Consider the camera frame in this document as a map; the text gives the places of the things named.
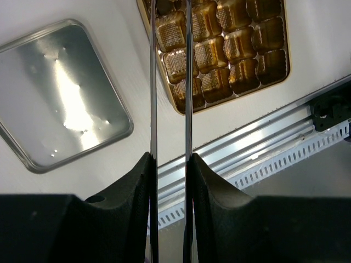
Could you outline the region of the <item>left gripper tweezer left finger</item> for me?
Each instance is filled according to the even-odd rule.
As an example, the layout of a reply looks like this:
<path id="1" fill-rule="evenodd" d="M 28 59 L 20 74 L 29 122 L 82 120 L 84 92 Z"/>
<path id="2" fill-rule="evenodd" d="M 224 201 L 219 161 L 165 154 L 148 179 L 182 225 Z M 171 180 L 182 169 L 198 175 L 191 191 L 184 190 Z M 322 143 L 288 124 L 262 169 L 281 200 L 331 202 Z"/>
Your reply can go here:
<path id="1" fill-rule="evenodd" d="M 127 226 L 127 233 L 107 231 L 105 248 L 99 248 L 98 262 L 144 262 L 146 239 L 150 240 L 150 261 L 158 262 L 158 178 L 157 178 L 157 88 L 156 88 L 156 1 L 150 6 L 150 151 L 120 183 L 131 189 L 96 206 L 106 220 L 103 228 Z"/>

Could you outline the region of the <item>left gripper tweezer right finger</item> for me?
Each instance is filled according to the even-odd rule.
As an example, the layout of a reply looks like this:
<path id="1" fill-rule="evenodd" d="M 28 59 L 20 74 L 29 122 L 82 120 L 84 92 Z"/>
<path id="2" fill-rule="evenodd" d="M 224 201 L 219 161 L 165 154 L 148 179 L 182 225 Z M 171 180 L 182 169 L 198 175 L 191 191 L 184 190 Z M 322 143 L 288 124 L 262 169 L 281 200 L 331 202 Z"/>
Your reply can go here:
<path id="1" fill-rule="evenodd" d="M 193 20 L 191 1 L 186 2 L 186 97 L 185 97 L 185 231 L 183 261 L 191 262 L 193 233 L 197 238 L 199 262 L 219 262 L 213 232 L 210 204 L 213 196 L 208 191 L 206 177 L 217 190 L 222 201 L 237 207 L 252 199 L 213 172 L 198 156 L 193 157 Z"/>

